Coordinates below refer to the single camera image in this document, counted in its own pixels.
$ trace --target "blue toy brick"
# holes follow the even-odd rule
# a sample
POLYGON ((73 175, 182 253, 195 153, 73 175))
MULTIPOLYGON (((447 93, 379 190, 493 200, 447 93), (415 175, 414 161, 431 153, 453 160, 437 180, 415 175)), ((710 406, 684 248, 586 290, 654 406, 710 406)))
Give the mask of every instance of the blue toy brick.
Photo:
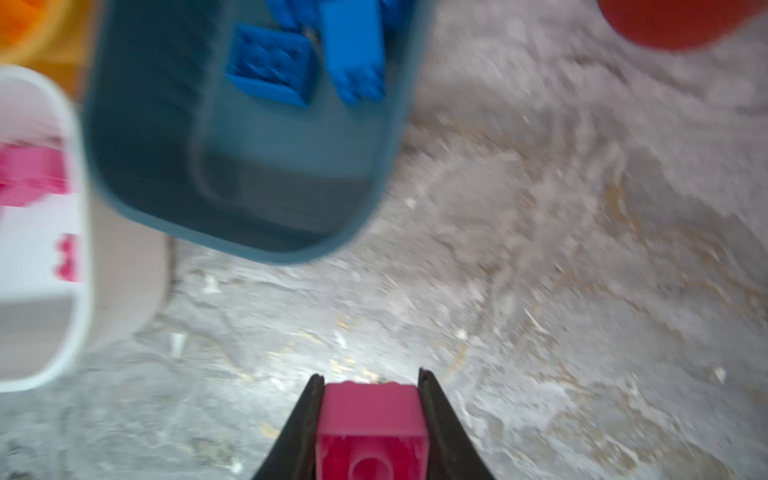
POLYGON ((384 98, 384 36, 379 0, 321 0, 326 70, 339 97, 384 98))
POLYGON ((319 0, 266 0, 266 4, 281 28, 299 31, 319 27, 319 0))
POLYGON ((388 31, 399 31, 412 0, 380 0, 382 23, 388 31))
POLYGON ((227 77, 240 90, 305 107, 316 76, 317 55, 308 38, 248 25, 235 27, 227 77))

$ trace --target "pink toy brick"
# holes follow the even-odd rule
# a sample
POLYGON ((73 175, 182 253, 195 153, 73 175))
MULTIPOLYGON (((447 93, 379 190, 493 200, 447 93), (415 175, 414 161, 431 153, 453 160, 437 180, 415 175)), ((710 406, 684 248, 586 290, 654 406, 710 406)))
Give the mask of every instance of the pink toy brick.
POLYGON ((327 384, 315 453, 317 480, 424 480, 429 433, 418 389, 327 384))
POLYGON ((0 205, 26 207, 45 194, 68 194, 64 155, 48 147, 0 150, 0 205))
POLYGON ((76 258, 76 243, 75 235, 72 233, 66 233, 61 242, 57 244, 57 249, 64 257, 61 264, 56 268, 56 277, 66 282, 77 282, 77 270, 75 264, 76 258))

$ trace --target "white debris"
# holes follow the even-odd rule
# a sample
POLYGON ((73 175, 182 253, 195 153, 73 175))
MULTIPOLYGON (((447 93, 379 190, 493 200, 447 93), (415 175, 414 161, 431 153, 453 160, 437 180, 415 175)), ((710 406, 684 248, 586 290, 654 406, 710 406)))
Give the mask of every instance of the white debris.
POLYGON ((328 264, 333 265, 337 268, 340 268, 342 270, 348 270, 351 265, 349 265, 349 262, 346 260, 341 260, 340 258, 330 258, 328 259, 328 264))
POLYGON ((531 323, 533 323, 533 327, 538 331, 539 333, 543 333, 544 335, 549 335, 549 332, 541 325, 538 324, 536 319, 531 315, 531 312, 528 312, 528 309, 524 309, 525 314, 528 315, 528 318, 531 319, 531 323))
POLYGON ((239 460, 232 462, 232 465, 230 465, 230 472, 232 472, 232 475, 239 475, 243 473, 243 463, 239 460))
POLYGON ((211 275, 210 273, 205 276, 205 286, 203 287, 203 293, 221 293, 221 290, 219 290, 219 279, 217 279, 216 276, 211 275))
POLYGON ((725 383, 725 378, 728 377, 728 372, 726 372, 725 369, 721 366, 714 370, 714 374, 717 379, 720 380, 720 383, 725 383))
POLYGON ((272 378, 270 379, 270 382, 272 383, 272 385, 274 385, 274 386, 275 386, 275 388, 277 388, 277 389, 278 389, 278 390, 280 390, 281 392, 285 392, 285 391, 287 391, 287 390, 288 390, 288 388, 287 388, 287 385, 285 384, 285 382, 283 382, 283 381, 282 381, 282 380, 280 380, 280 379, 276 379, 275 377, 272 377, 272 378))
POLYGON ((333 335, 336 337, 336 343, 338 343, 341 348, 346 350, 346 340, 342 336, 341 332, 339 332, 339 330, 333 330, 333 335))
POLYGON ((181 353, 184 351, 184 345, 187 343, 188 337, 189 334, 187 332, 172 332, 170 334, 170 354, 175 359, 181 358, 181 353))

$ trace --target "orange object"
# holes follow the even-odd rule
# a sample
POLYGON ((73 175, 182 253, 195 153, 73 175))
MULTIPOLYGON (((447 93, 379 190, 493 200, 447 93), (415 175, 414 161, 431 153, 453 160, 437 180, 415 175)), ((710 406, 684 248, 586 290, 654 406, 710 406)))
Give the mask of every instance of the orange object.
POLYGON ((0 45, 17 45, 44 12, 45 0, 0 0, 0 45))
POLYGON ((32 68, 77 97, 94 0, 0 0, 0 63, 32 68))
POLYGON ((644 47, 690 50, 738 29, 767 0, 598 0, 621 36, 644 47))

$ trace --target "gray floor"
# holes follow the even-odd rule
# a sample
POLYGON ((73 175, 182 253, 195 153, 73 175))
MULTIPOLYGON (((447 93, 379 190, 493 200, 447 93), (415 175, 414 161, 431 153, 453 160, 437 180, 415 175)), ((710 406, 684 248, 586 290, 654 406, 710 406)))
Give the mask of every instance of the gray floor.
POLYGON ((365 231, 176 243, 155 321, 0 396, 0 478, 249 478, 311 373, 420 366, 499 479, 768 478, 767 62, 765 20, 678 57, 589 0, 443 0, 365 231))

